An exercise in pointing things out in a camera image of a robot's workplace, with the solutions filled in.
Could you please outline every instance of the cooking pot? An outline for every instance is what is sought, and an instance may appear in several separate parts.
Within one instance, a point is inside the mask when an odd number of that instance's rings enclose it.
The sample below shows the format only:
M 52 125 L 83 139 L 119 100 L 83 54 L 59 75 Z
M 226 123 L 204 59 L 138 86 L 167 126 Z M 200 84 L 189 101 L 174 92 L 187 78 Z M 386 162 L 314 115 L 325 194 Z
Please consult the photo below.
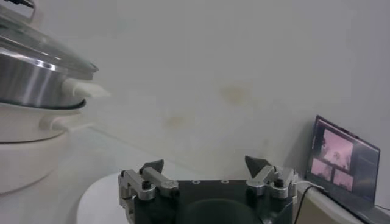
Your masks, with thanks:
M 0 6 L 0 102 L 67 110 L 107 95 L 91 82 L 94 64 L 6 10 Z

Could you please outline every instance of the white container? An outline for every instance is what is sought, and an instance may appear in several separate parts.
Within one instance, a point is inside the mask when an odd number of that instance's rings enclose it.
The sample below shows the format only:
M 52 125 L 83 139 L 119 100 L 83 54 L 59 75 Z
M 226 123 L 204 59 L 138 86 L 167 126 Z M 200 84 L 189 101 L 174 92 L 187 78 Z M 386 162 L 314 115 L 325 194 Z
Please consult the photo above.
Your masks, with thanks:
M 0 144 L 44 140 L 91 124 L 82 119 L 79 110 L 50 110 L 0 103 Z
M 0 194 L 27 186 L 58 167 L 69 142 L 62 133 L 42 141 L 0 143 Z

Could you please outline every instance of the black cable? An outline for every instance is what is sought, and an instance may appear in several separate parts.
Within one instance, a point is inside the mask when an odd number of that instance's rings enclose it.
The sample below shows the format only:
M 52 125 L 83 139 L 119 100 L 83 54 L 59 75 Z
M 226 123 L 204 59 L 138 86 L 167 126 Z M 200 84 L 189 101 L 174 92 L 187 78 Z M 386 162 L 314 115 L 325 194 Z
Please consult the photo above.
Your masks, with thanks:
M 303 204 L 303 201 L 305 199 L 305 196 L 306 196 L 306 193 L 309 191 L 309 189 L 311 188 L 317 188 L 320 192 L 322 192 L 323 194 L 327 194 L 327 191 L 324 190 L 324 189 L 321 189 L 321 188 L 318 188 L 316 186 L 308 186 L 305 191 L 303 192 L 302 194 L 302 199 L 300 200 L 300 203 L 299 203 L 299 208 L 298 208 L 298 211 L 297 211 L 297 215 L 295 216 L 295 221 L 294 221 L 294 224 L 297 224 L 297 221 L 298 221 L 298 218 L 299 218 L 299 214 L 300 214 L 300 209 L 302 208 L 302 204 Z
M 378 208 L 382 208 L 384 210 L 390 211 L 390 208 L 386 208 L 386 207 L 383 207 L 383 206 L 380 206 L 380 205 L 375 205 L 375 206 L 378 207 Z

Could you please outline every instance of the laptop screen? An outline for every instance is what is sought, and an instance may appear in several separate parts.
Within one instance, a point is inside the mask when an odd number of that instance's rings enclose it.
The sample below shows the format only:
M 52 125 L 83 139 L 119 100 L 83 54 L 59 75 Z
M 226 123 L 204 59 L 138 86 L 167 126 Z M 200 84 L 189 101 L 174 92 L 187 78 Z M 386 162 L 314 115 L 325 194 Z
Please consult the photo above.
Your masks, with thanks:
M 317 116 L 307 178 L 374 202 L 380 149 Z

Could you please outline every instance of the white table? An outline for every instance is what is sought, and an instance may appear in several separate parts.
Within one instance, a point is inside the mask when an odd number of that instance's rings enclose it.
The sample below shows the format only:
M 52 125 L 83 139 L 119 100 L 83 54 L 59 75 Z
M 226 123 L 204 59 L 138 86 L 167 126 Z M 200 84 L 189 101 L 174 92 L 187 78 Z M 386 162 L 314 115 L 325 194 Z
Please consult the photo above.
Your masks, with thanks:
M 158 159 L 90 128 L 72 133 L 58 169 L 28 187 L 0 194 L 0 223 L 75 224 L 77 205 L 91 184 Z M 165 161 L 164 173 L 167 177 L 201 179 L 169 161 Z

